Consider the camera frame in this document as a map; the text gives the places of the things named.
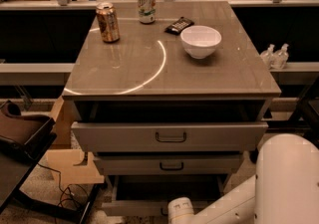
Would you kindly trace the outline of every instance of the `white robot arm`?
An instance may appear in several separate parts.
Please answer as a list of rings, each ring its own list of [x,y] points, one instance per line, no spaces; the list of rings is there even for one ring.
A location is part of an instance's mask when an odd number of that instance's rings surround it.
[[[256,174],[194,214],[188,198],[168,205],[170,224],[319,223],[319,150],[295,134],[261,147]]]

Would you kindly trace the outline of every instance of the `plastic bottle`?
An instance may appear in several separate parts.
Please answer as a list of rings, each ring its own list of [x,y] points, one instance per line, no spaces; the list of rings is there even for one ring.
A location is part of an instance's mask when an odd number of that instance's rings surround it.
[[[273,54],[274,47],[274,45],[269,45],[268,49],[260,54],[260,58],[262,59],[263,63],[267,66],[268,69],[270,69],[271,67],[271,57]]]
[[[271,68],[274,69],[283,69],[288,60],[287,53],[288,45],[284,44],[280,50],[276,51],[271,58]]]

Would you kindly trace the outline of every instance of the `can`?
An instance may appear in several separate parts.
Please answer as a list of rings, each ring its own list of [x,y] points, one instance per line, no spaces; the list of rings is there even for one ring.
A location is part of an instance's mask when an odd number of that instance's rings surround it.
[[[112,3],[98,4],[97,18],[99,22],[102,40],[106,43],[113,43],[120,39],[117,11]]]
[[[139,17],[142,23],[152,23],[156,19],[156,0],[138,0]]]

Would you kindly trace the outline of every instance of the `table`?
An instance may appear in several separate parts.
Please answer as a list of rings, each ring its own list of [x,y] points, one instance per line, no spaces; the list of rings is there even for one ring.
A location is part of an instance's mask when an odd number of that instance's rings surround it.
[[[83,211],[71,210],[68,208],[59,207],[43,201],[39,201],[29,197],[27,194],[20,190],[20,187],[24,181],[28,178],[38,161],[50,147],[56,135],[50,133],[47,135],[39,148],[42,148],[39,152],[39,156],[36,161],[19,161],[2,152],[0,152],[0,166],[1,166],[1,178],[0,178],[0,214],[14,200],[17,200],[21,204],[20,207],[24,207],[29,210],[44,213],[56,218],[71,221],[73,223],[85,223],[92,204],[100,189],[99,185],[94,185],[89,195],[86,207]]]
[[[212,174],[225,184],[243,151],[254,150],[267,130],[262,118],[280,90],[227,2],[160,2],[157,20],[148,25],[140,23],[136,3],[114,5],[120,41],[104,43],[95,21],[63,98],[74,106],[80,147],[112,178],[116,205],[108,204],[107,214],[161,215],[172,195],[156,191],[159,205],[153,206],[145,203],[151,193],[139,193],[148,196],[139,211],[138,204],[126,204],[128,188],[209,182]],[[221,33],[212,56],[193,59],[179,36],[164,32],[180,16]],[[193,197],[212,200],[207,191]]]

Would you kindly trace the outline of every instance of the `bowl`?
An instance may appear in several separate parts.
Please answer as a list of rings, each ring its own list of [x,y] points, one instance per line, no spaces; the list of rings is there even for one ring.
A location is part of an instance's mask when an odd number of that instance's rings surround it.
[[[220,33],[206,26],[190,26],[181,31],[183,48],[195,59],[211,55],[221,43]]]

